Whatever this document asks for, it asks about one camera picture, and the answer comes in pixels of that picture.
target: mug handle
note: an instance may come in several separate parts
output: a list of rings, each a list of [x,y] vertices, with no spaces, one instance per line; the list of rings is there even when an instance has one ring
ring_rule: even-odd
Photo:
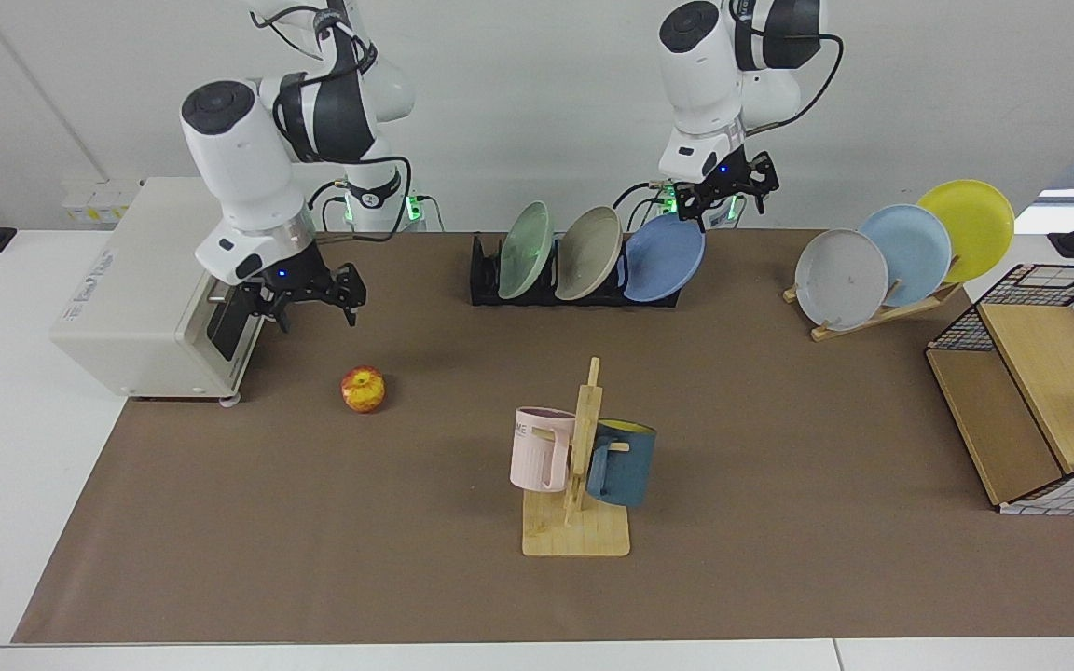
[[[563,467],[566,466],[566,460],[570,454],[570,434],[557,429],[549,431],[549,433],[554,435],[554,454],[546,464],[546,476],[541,478],[541,485],[547,490],[554,487],[554,467],[557,467],[560,463]]]
[[[603,494],[606,493],[605,484],[608,483],[608,462],[610,461],[610,453],[627,453],[627,451],[633,450],[633,447],[627,444],[626,441],[609,441],[599,442],[599,444],[596,446],[596,451],[599,450],[603,450],[603,457],[597,463],[596,460],[591,460],[591,472],[587,476],[587,480],[597,481],[597,483],[599,483],[599,493]]]

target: apple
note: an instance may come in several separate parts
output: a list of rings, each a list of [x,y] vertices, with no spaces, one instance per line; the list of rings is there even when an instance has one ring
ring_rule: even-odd
[[[344,375],[343,400],[354,412],[372,412],[384,399],[384,377],[374,366],[359,365]]]

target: wooden mug tree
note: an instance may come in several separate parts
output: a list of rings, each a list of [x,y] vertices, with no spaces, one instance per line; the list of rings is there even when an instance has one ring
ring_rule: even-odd
[[[597,382],[599,356],[593,356],[587,383],[579,386],[566,491],[525,491],[521,527],[521,549],[525,556],[626,556],[629,553],[626,507],[585,496],[599,408],[605,398],[605,390]],[[625,448],[618,442],[609,449]]]

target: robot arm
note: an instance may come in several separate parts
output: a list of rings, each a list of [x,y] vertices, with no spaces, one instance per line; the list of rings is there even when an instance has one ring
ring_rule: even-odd
[[[661,75],[674,128],[659,167],[677,180],[683,220],[701,221],[734,194],[753,195],[764,213],[765,195],[780,183],[767,152],[746,160],[745,137],[809,110],[798,111],[801,92],[787,71],[809,62],[826,38],[822,0],[724,4],[691,1],[661,25]]]
[[[353,1],[325,4],[316,12],[289,14],[299,20],[311,14],[309,30],[322,57],[321,71],[263,81],[260,99],[297,159],[345,166],[354,229],[392,232],[408,194],[400,164],[388,160],[392,148],[378,123],[413,110],[413,86],[364,39]]]
[[[197,247],[198,262],[227,285],[243,285],[257,313],[281,330],[287,305],[304,301],[339,307],[353,326],[366,288],[353,265],[325,266],[279,132],[251,86],[213,82],[193,90],[182,105],[182,129],[222,205],[222,220]]]
[[[188,96],[182,129],[206,187],[222,204],[222,220],[195,256],[218,279],[242,285],[258,313],[276,319],[285,331],[286,306],[303,301],[340,307],[353,326],[366,289],[353,265],[337,272],[325,266],[282,142],[303,161],[345,164],[355,227],[395,232],[412,175],[403,158],[389,157],[378,123],[408,115],[412,86],[362,38],[353,1],[280,11],[272,8],[277,3],[250,4],[262,25],[274,18],[307,26],[323,69],[255,88],[213,82]],[[404,179],[396,161],[406,166]]]

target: blue plate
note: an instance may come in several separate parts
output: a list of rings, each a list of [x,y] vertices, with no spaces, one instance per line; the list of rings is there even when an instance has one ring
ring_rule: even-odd
[[[860,224],[889,266],[889,286],[900,281],[884,305],[913,305],[939,288],[950,266],[950,237],[939,217],[917,205],[890,205]]]
[[[624,297],[638,303],[661,301],[686,286],[703,262],[703,233],[694,221],[679,220],[677,214],[659,216],[640,227],[626,246]]]

